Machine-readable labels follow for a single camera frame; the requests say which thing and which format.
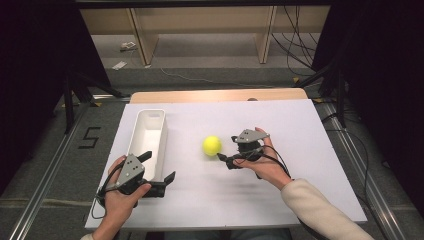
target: metal rail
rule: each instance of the metal rail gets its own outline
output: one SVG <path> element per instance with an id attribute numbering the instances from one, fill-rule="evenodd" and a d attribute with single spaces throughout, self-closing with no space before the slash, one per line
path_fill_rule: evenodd
<path id="1" fill-rule="evenodd" d="M 82 103 L 80 105 L 78 114 L 76 115 L 75 124 L 70 129 L 70 131 L 63 137 L 58 149 L 56 150 L 55 155 L 52 158 L 52 161 L 50 162 L 46 172 L 44 173 L 43 178 L 38 184 L 38 187 L 36 188 L 34 194 L 29 200 L 19 220 L 16 222 L 14 230 L 12 231 L 9 237 L 10 240 L 25 239 L 32 223 L 34 222 L 38 210 L 40 209 L 43 203 L 43 199 L 49 191 L 49 188 L 56 176 L 56 173 L 69 149 L 69 143 L 72 141 L 74 134 L 78 129 L 78 125 L 89 106 L 89 103 Z"/>
<path id="2" fill-rule="evenodd" d="M 328 114 L 333 114 L 336 112 L 336 109 L 333 105 L 326 105 L 325 110 Z M 401 227 L 399 226 L 396 216 L 393 214 L 384 196 L 378 189 L 377 184 L 374 181 L 371 173 L 369 172 L 369 170 L 367 171 L 367 164 L 359 154 L 358 149 L 352 141 L 352 138 L 349 136 L 348 132 L 346 132 L 341 127 L 341 124 L 338 122 L 337 119 L 333 119 L 332 124 L 336 130 L 340 130 L 337 132 L 338 136 L 342 144 L 344 145 L 346 152 L 348 153 L 349 158 L 352 161 L 352 164 L 363 184 L 365 184 L 365 177 L 367 175 L 367 182 L 365 186 L 366 193 L 368 199 L 370 200 L 370 202 L 375 208 L 375 211 L 377 212 L 378 218 L 386 236 L 389 239 L 393 240 L 406 239 Z"/>

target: forearm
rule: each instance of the forearm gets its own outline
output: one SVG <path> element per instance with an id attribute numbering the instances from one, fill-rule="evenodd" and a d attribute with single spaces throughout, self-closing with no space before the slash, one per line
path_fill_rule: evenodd
<path id="1" fill-rule="evenodd" d="M 281 190 L 287 206 L 310 228 L 329 239 L 372 239 L 304 179 Z"/>
<path id="2" fill-rule="evenodd" d="M 121 229 L 123 223 L 116 222 L 113 219 L 105 217 L 100 223 L 99 227 L 92 233 L 94 240 L 110 240 Z"/>

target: white surface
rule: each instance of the white surface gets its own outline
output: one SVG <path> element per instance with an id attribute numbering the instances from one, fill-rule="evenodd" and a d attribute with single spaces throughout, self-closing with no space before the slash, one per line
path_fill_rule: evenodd
<path id="1" fill-rule="evenodd" d="M 281 227 L 298 224 L 279 191 L 248 169 L 228 170 L 202 152 L 202 140 L 216 135 L 222 153 L 236 153 L 231 136 L 255 126 L 270 133 L 293 178 L 305 178 L 353 221 L 366 217 L 310 100 L 221 103 L 128 104 L 105 171 L 125 153 L 137 113 L 163 109 L 168 140 L 163 176 L 176 171 L 164 198 L 142 199 L 124 228 L 184 230 Z M 94 215 L 104 210 L 95 204 Z M 88 218 L 86 228 L 101 220 Z"/>
<path id="2" fill-rule="evenodd" d="M 161 109 L 145 109 L 138 112 L 127 155 L 152 151 L 152 157 L 143 163 L 143 178 L 148 181 L 161 181 L 162 168 L 166 149 L 168 129 L 165 111 Z"/>

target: gray floor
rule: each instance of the gray floor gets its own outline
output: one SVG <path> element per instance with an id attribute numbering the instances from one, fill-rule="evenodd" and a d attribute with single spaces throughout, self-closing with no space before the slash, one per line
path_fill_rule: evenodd
<path id="1" fill-rule="evenodd" d="M 308 46 L 314 47 L 315 43 L 309 35 L 302 35 L 302 38 Z M 286 54 L 273 40 L 267 64 L 259 64 L 253 36 L 249 34 L 163 35 L 158 42 L 155 58 L 147 68 L 140 64 L 136 51 L 119 52 L 122 42 L 133 41 L 131 36 L 93 36 L 93 39 L 112 85 L 126 93 L 140 90 L 253 88 L 259 85 L 290 87 L 294 77 L 302 79 L 304 76 L 292 73 L 288 66 L 301 74 L 311 73 L 302 64 L 292 59 L 287 60 Z M 295 55 L 303 55 L 298 48 L 292 50 Z M 120 61 L 128 64 L 118 71 L 110 69 Z M 317 96 L 317 87 L 318 85 L 314 85 L 305 90 L 313 97 Z M 102 91 L 97 89 L 93 92 L 102 94 Z M 79 239 L 88 232 L 84 229 L 85 219 L 89 214 L 125 104 L 125 101 L 104 101 L 100 107 L 92 106 L 85 111 L 83 106 L 75 108 L 77 112 L 84 114 L 70 139 L 51 185 L 47 186 L 48 191 L 41 207 L 30 222 L 28 232 L 24 234 L 26 239 Z M 324 118 L 329 115 L 332 104 L 317 104 L 316 109 L 321 118 Z M 368 156 L 369 174 L 388 204 L 404 239 L 423 239 L 423 218 L 411 204 L 390 169 L 381 164 L 383 156 L 349 104 L 346 105 L 345 116 L 347 129 L 358 154 L 364 160 Z M 337 120 L 332 118 L 324 122 L 324 126 L 332 130 L 335 129 L 336 122 Z M 90 136 L 99 137 L 99 141 L 95 148 L 81 149 L 81 146 L 91 144 L 91 141 L 83 140 L 88 127 L 100 128 L 90 133 L 93 134 Z M 56 150 L 64 137 L 64 129 L 65 112 L 62 102 L 59 102 L 56 117 L 51 119 L 49 127 L 40 138 L 34 158 L 23 163 L 0 198 L 0 239 L 6 239 L 11 234 L 43 179 L 44 172 L 51 166 L 52 160 L 57 159 Z M 354 191 L 364 198 L 361 180 L 363 178 L 359 177 L 355 170 L 352 157 L 340 140 L 341 135 L 343 133 L 328 132 Z M 373 205 L 370 209 L 363 204 L 369 221 L 361 226 L 374 238 L 384 239 L 371 214 L 376 212 L 376 208 Z M 313 239 L 301 227 L 293 227 L 290 230 L 294 239 Z M 143 233 L 124 231 L 121 239 L 140 239 L 142 236 Z"/>

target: person's right hand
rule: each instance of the person's right hand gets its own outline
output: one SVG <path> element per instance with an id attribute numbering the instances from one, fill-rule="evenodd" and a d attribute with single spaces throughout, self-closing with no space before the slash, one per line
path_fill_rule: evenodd
<path id="1" fill-rule="evenodd" d="M 265 132 L 261 128 L 255 128 L 256 131 Z M 274 147 L 270 137 L 263 139 L 264 145 Z M 270 147 L 264 147 L 264 154 L 278 159 L 277 153 Z M 252 169 L 259 177 L 270 182 L 279 190 L 283 189 L 285 185 L 290 183 L 292 179 L 284 172 L 283 168 L 276 162 L 266 157 L 261 157 L 257 161 L 251 162 L 246 159 L 235 159 L 234 165 Z"/>

